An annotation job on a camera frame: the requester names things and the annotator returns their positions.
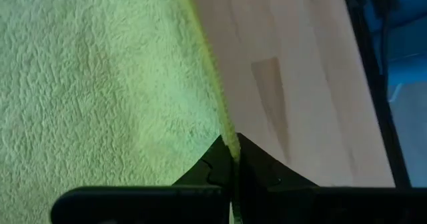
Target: towel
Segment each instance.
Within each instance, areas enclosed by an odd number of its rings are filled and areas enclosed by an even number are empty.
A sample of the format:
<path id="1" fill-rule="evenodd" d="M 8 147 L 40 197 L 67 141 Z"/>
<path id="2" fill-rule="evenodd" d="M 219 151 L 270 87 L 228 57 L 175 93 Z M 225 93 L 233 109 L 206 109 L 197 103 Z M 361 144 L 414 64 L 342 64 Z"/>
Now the towel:
<path id="1" fill-rule="evenodd" d="M 169 185 L 219 135 L 180 0 L 0 0 L 0 223 L 84 185 Z"/>

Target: light wood surface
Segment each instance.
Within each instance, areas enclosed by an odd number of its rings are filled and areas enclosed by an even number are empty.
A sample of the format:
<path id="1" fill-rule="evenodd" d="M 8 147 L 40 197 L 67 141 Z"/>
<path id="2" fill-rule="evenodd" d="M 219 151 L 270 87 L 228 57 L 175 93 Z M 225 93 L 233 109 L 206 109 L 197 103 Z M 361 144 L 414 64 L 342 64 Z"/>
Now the light wood surface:
<path id="1" fill-rule="evenodd" d="M 344 0 L 195 0 L 236 131 L 323 186 L 394 186 Z"/>

